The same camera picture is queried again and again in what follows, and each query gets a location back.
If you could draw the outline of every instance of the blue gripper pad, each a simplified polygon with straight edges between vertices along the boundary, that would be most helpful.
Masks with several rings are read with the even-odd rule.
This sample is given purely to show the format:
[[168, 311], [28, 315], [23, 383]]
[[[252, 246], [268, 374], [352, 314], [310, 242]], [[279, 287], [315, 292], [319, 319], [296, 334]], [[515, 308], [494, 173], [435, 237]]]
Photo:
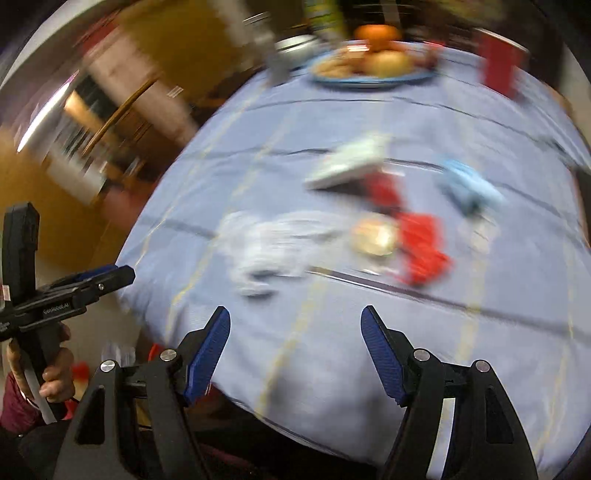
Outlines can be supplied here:
[[72, 278], [72, 283], [87, 280], [88, 278], [95, 277], [97, 275], [101, 275], [103, 273], [110, 272], [111, 270], [116, 270], [117, 265], [104, 265], [103, 267], [95, 268], [94, 270], [87, 270], [85, 272], [79, 273], [75, 277]]
[[361, 313], [361, 335], [369, 350], [379, 379], [382, 381], [386, 395], [404, 405], [407, 393], [402, 384], [402, 364], [386, 339], [387, 328], [373, 307], [365, 307]]
[[183, 396], [189, 405], [205, 394], [230, 336], [230, 313], [225, 308], [221, 308], [217, 319], [212, 320], [214, 324], [187, 371], [187, 386]]

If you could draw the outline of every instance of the person's hand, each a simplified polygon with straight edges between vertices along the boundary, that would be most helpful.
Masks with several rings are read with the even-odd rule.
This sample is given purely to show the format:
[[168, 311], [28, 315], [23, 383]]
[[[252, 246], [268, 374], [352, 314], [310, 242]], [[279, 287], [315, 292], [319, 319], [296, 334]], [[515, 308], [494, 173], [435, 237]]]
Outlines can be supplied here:
[[[66, 325], [62, 325], [61, 338], [62, 342], [70, 339], [70, 329]], [[31, 388], [27, 383], [24, 371], [21, 366], [21, 349], [18, 342], [13, 339], [8, 345], [7, 349], [8, 363], [14, 375], [18, 388], [30, 400], [35, 401]], [[39, 393], [46, 398], [48, 402], [59, 403], [68, 400], [74, 396], [74, 382], [72, 380], [72, 363], [74, 362], [74, 355], [67, 348], [60, 348], [53, 365], [50, 365], [43, 372], [43, 380], [45, 383], [41, 386]]]

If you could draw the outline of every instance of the metal bolt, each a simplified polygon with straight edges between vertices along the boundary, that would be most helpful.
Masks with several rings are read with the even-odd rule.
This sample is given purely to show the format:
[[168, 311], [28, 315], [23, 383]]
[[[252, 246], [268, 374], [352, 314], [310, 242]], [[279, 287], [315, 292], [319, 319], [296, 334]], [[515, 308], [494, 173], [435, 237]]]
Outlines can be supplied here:
[[415, 350], [413, 355], [419, 362], [426, 362], [431, 358], [429, 352], [423, 350], [422, 348]]
[[491, 369], [491, 366], [488, 364], [488, 362], [485, 362], [484, 360], [478, 360], [476, 362], [476, 369], [479, 372], [482, 372], [485, 374], [486, 372], [488, 372]]
[[100, 365], [100, 369], [103, 372], [110, 372], [111, 370], [113, 370], [115, 368], [115, 362], [113, 360], [105, 360], [104, 362], [101, 363]]
[[177, 357], [177, 352], [169, 348], [160, 354], [160, 359], [164, 360], [165, 362], [170, 362]]

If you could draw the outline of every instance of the table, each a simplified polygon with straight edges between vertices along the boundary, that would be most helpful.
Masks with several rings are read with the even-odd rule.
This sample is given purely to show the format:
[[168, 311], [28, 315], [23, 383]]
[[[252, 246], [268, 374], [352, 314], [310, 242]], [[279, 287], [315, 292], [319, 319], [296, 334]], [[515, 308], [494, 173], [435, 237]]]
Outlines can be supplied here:
[[[361, 337], [360, 313], [373, 304], [442, 361], [487, 359], [538, 469], [557, 473], [591, 423], [591, 258], [566, 166], [591, 158], [540, 82], [521, 72], [509, 100], [479, 84], [479, 61], [444, 49], [434, 80], [385, 91], [326, 89], [302, 73], [269, 89], [264, 73], [254, 77], [192, 139], [139, 217], [118, 260], [137, 275], [123, 302], [171, 346], [224, 305], [232, 331], [217, 386], [301, 443], [380, 464], [404, 410], [385, 395]], [[273, 279], [277, 294], [238, 295], [216, 249], [222, 218], [321, 210], [353, 221], [363, 202], [302, 182], [324, 152], [367, 131], [392, 136], [388, 165], [404, 175], [410, 209], [442, 220], [450, 274], [422, 298], [360, 273], [350, 249], [332, 245], [314, 274]], [[485, 239], [462, 235], [465, 221], [437, 188], [446, 158], [473, 166], [506, 198]], [[433, 478], [452, 412], [446, 401]]]

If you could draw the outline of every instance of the plate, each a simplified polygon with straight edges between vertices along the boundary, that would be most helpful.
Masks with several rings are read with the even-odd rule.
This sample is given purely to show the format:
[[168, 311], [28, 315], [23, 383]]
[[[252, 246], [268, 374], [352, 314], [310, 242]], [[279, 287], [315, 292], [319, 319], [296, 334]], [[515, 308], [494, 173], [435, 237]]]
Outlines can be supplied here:
[[332, 79], [316, 75], [314, 73], [314, 66], [317, 63], [326, 60], [334, 54], [334, 51], [328, 52], [310, 63], [308, 67], [308, 74], [310, 75], [311, 80], [317, 83], [321, 83], [323, 85], [341, 88], [387, 88], [396, 86], [400, 83], [420, 82], [422, 80], [434, 77], [437, 73], [435, 70], [419, 68], [416, 71], [409, 73], [408, 75], [402, 75], [400, 77], [389, 77], [384, 79], [376, 77], [364, 77], [361, 75], [356, 75], [348, 79]]

